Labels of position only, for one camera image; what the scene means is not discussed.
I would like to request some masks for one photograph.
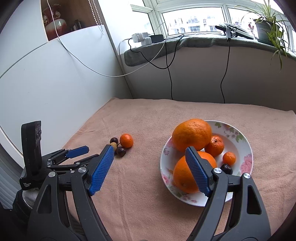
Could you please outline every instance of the spider plant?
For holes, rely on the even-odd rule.
[[[266,0],[263,0],[263,1],[264,1],[264,4],[257,4],[253,2],[255,4],[255,7],[258,7],[260,9],[259,11],[251,9],[249,7],[240,6],[240,5],[235,6],[235,8],[241,7],[241,8],[244,8],[246,11],[248,11],[248,13],[252,12],[258,15],[258,19],[256,19],[255,24],[261,24],[262,22],[266,22],[269,25],[270,31],[266,31],[265,29],[263,30],[266,32],[269,41],[273,44],[274,47],[276,47],[276,51],[274,52],[271,59],[273,59],[273,57],[277,54],[279,56],[281,70],[282,70],[283,62],[282,62],[281,55],[283,53],[285,56],[287,56],[287,48],[289,49],[290,47],[289,32],[285,24],[286,20],[283,20],[279,13],[271,9],[269,0],[267,0],[267,2]],[[288,42],[284,40],[285,32],[287,33]]]

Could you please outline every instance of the tangerine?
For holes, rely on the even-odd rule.
[[[213,157],[220,155],[224,150],[224,143],[221,137],[212,136],[210,143],[205,147],[205,152],[211,154]]]
[[[119,141],[124,148],[130,148],[133,146],[133,138],[130,134],[122,134]]]
[[[235,163],[235,161],[236,161],[236,156],[235,156],[235,154],[233,153],[233,152],[226,152],[224,155],[223,155],[223,163],[225,163],[225,164],[228,164],[228,165],[230,165],[230,166],[232,166],[234,163]]]

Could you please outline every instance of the potted plant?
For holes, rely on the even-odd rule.
[[[254,19],[258,32],[258,41],[276,47],[276,51],[274,52],[271,59],[273,59],[273,57],[277,54],[279,56],[280,65],[282,69],[281,55],[284,54],[285,56],[287,56],[287,48],[289,49],[290,47],[289,32],[285,24],[285,20],[283,20],[282,18],[281,20],[276,19],[276,17],[278,15],[280,16],[280,14],[276,13],[275,10],[271,9],[269,0],[267,0],[267,2],[266,0],[264,0],[264,4],[262,5],[259,5],[255,2],[253,3],[256,4],[255,7],[259,7],[259,11],[239,5],[235,6],[235,8],[242,7],[245,8],[249,13],[252,12],[258,15],[258,19]],[[285,31],[288,36],[288,42],[284,40]]]

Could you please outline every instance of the silver screw head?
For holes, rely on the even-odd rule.
[[[214,168],[214,172],[220,174],[222,170],[219,167]]]
[[[81,173],[83,173],[83,172],[86,171],[86,168],[85,168],[85,167],[80,167],[80,168],[78,169],[78,171],[81,172]]]
[[[50,172],[50,173],[48,174],[48,176],[49,176],[49,177],[54,177],[54,176],[55,176],[55,172]]]
[[[251,175],[250,175],[249,173],[244,173],[244,177],[245,177],[246,179],[249,179],[249,178],[251,178]]]

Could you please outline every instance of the white board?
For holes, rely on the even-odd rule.
[[[40,0],[20,3],[0,34],[0,76],[32,50],[47,43]]]
[[[102,36],[97,26],[63,35],[61,40],[87,66],[107,75],[122,75],[107,34]],[[112,97],[131,97],[125,79],[94,73],[54,39],[0,78],[0,126],[22,152],[21,125],[41,120],[41,151],[45,155],[62,148]],[[3,146],[16,156],[13,147]],[[22,160],[16,161],[24,166]]]

